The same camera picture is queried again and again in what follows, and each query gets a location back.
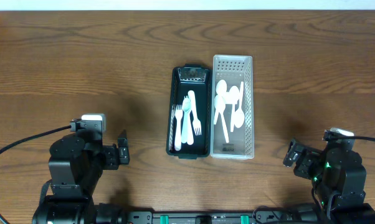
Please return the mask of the white plastic spoon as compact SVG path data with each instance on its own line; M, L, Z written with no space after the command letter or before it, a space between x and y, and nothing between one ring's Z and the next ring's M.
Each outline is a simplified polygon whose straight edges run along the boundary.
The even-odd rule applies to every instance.
M189 119L187 121L187 144L192 145L194 143L194 138L192 134L192 127L191 127L191 115L189 114Z
M221 97L219 95L216 95L214 100L215 100L215 104L216 104L215 105L216 111L221 116L222 130L223 130L223 133L224 133L225 142L229 143L229 134L228 134L228 131L227 131L226 121L225 121L225 117L224 117L224 110L225 110L224 99L223 99L223 97Z
M244 82L241 82L240 89L239 89L239 107L235 111L235 119L234 119L234 125L236 128L241 128L245 119L245 115L242 110L243 95L244 95Z
M217 107L218 103L220 102L220 100L223 99L223 96L225 95L226 93L226 89L227 89L227 83L225 80L220 80L217 85L216 85L216 97L214 98L214 105L215 107ZM219 109L215 109L215 113L214 113L214 124L217 124L217 119L218 119L218 116L219 116Z
M234 117L235 117L235 105L238 102L239 89L237 86L232 86L229 91L229 102L232 105L231 118L230 118L230 131L234 132Z

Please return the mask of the black perforated plastic basket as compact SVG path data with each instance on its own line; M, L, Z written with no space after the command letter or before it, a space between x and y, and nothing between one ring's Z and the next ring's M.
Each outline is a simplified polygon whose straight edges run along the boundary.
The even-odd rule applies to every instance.
M186 64L183 67L173 69L171 75L168 135L166 143L166 152L170 156L176 156L180 159L197 159L198 157L207 157L209 155L211 146L211 74L211 70L200 65ZM192 145L181 143L181 150L176 151L174 148L176 131L175 110L177 105L183 104L184 97L188 96L189 90L195 92L197 117L201 122L202 134L200 136L194 134L191 110L191 127L194 143Z

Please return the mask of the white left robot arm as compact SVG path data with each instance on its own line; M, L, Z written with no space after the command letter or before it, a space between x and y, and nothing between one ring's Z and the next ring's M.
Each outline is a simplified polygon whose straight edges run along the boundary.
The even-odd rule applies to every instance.
M51 180L42 187L33 223L126 223L125 211L93 202L104 170L117 170L130 161L126 131L117 142L103 145L102 135L82 129L54 142L50 149Z

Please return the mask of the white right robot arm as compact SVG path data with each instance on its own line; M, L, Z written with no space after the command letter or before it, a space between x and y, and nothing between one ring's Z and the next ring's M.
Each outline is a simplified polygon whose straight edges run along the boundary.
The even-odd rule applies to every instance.
M311 181L324 223L375 223L375 210L365 203L367 171L353 144L359 136L327 137L324 150L290 141L283 165Z

